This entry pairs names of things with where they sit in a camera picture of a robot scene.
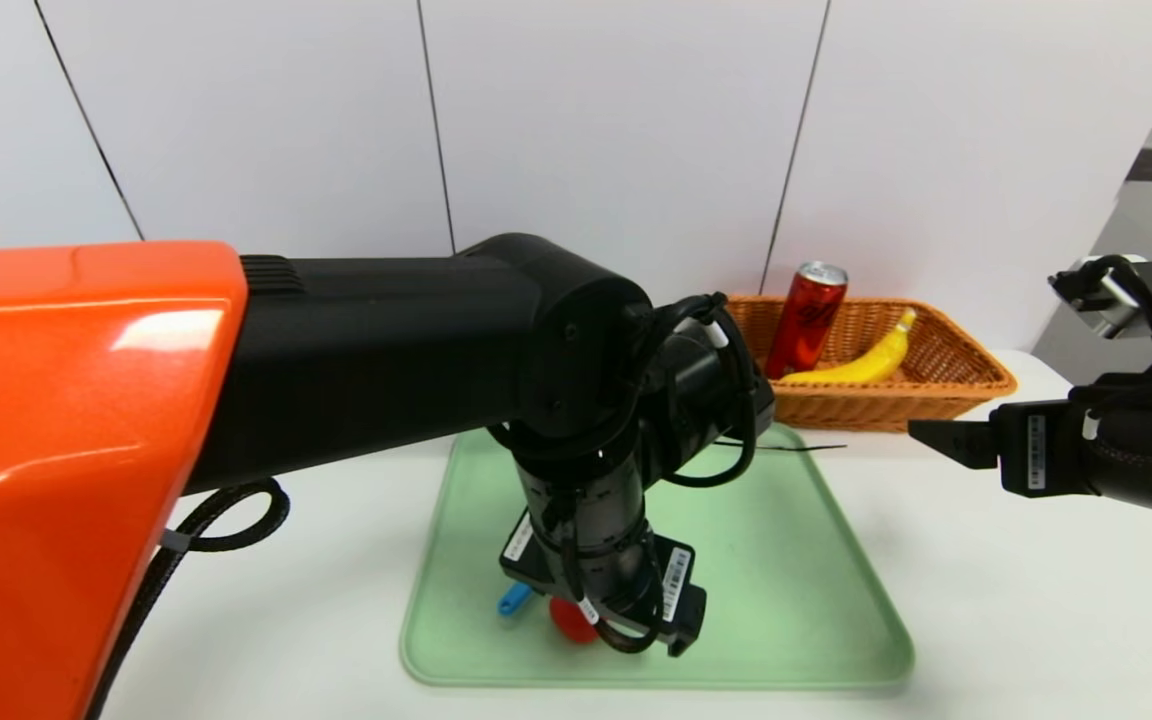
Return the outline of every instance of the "soda can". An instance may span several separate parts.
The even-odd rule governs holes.
[[[847,295],[847,273],[836,265],[804,263],[794,274],[790,295],[781,310],[776,340],[767,357],[767,378],[813,369],[824,350],[838,306]]]

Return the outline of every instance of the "white label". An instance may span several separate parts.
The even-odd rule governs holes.
[[[503,559],[517,562],[522,558],[522,551],[526,550],[526,544],[531,541],[531,511],[524,511],[518,526],[513,530],[509,544],[503,548]]]
[[[681,547],[669,553],[669,563],[664,569],[664,612],[660,617],[666,623],[673,623],[673,612],[679,608],[679,596],[682,594],[682,579],[687,577],[687,566],[691,564],[691,553]]]
[[[1047,488],[1047,416],[1029,416],[1029,488]]]
[[[588,597],[582,597],[576,605],[591,626],[598,624],[598,611],[594,611],[594,604],[589,601]]]

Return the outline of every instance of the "banana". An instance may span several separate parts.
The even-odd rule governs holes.
[[[914,327],[914,318],[918,313],[912,306],[905,308],[896,327],[882,336],[869,353],[861,355],[851,363],[828,367],[826,370],[809,370],[806,373],[789,373],[781,378],[782,382],[882,382],[896,373],[905,353],[909,353],[909,329]]]

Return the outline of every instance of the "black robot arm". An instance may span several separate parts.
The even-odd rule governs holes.
[[[247,314],[187,493],[488,427],[515,455],[535,535],[506,573],[581,602],[617,650],[695,642],[695,551],[653,535],[644,491],[735,479],[772,422],[722,295],[653,309],[526,234],[447,259],[243,265]],[[679,473],[720,435],[742,442],[732,469]]]
[[[1102,256],[1052,287],[1101,338],[1152,338],[1152,263]],[[1064,400],[1000,406],[988,420],[910,420],[909,433],[972,469],[1001,465],[1021,497],[1098,495],[1152,509],[1152,365],[1108,373]]]

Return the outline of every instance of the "orange robot arm cover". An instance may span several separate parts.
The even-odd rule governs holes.
[[[86,711],[247,305],[212,242],[0,251],[0,719]]]

